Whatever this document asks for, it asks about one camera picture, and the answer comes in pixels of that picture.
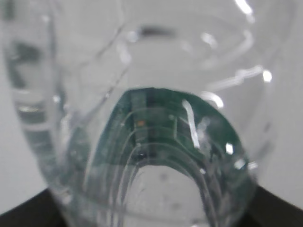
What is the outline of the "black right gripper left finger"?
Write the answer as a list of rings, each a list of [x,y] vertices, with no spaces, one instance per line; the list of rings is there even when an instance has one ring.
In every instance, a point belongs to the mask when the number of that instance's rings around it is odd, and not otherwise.
[[[1,214],[2,227],[66,227],[67,224],[46,189]]]

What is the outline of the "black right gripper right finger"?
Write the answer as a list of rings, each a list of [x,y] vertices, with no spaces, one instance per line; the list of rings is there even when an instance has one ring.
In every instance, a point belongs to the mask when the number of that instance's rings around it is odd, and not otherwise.
[[[239,226],[303,227],[303,210],[255,184]]]

